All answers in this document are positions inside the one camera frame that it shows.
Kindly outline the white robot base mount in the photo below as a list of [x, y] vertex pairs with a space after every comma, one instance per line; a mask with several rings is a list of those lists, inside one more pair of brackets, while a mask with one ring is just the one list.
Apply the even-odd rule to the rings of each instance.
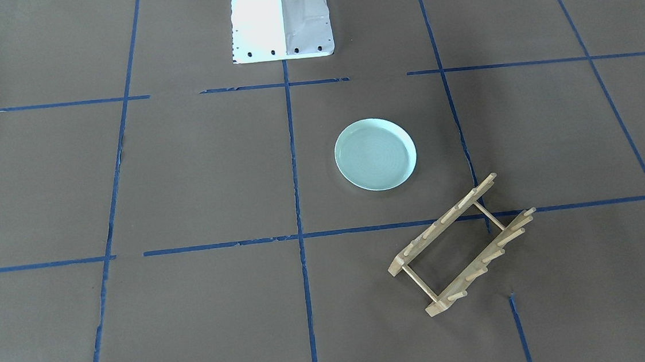
[[230, 0], [230, 6], [236, 64], [334, 54], [327, 0]]

